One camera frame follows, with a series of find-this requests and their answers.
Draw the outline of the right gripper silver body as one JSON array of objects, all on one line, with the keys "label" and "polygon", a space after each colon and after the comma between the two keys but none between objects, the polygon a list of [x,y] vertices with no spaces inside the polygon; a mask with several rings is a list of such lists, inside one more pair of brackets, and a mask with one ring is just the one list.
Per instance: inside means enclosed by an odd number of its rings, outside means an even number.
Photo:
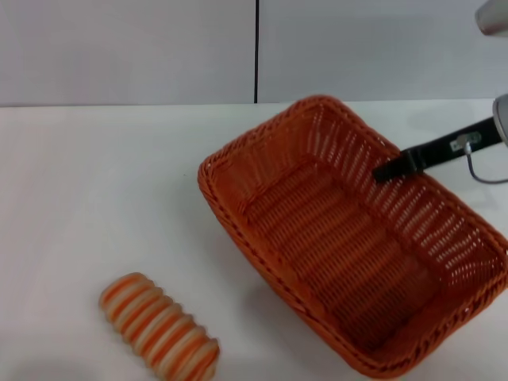
[{"label": "right gripper silver body", "polygon": [[508,147],[508,94],[501,95],[494,100],[492,111],[498,134]]}]

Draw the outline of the orange woven rectangular basket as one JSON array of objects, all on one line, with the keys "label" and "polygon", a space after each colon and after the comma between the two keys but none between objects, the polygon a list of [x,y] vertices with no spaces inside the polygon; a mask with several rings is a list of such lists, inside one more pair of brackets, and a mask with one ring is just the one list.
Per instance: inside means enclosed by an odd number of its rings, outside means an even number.
[{"label": "orange woven rectangular basket", "polygon": [[359,373],[406,374],[508,289],[508,240],[328,96],[207,157],[198,185],[275,293]]}]

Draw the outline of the orange white striped bread roll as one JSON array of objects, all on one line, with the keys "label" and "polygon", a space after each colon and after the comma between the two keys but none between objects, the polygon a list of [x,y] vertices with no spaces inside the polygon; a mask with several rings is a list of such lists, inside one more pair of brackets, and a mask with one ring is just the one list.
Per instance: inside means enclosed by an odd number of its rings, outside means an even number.
[{"label": "orange white striped bread roll", "polygon": [[134,272],[114,280],[98,304],[160,381],[211,381],[215,376],[218,340],[145,275]]}]

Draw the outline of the black vertical wall strip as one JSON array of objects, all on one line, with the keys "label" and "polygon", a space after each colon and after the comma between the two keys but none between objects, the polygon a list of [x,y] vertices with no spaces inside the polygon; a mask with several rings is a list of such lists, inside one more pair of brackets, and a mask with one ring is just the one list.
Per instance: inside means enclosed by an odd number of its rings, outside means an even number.
[{"label": "black vertical wall strip", "polygon": [[254,86],[253,103],[258,103],[259,94],[259,46],[260,46],[260,0],[255,0],[255,45],[254,45]]}]

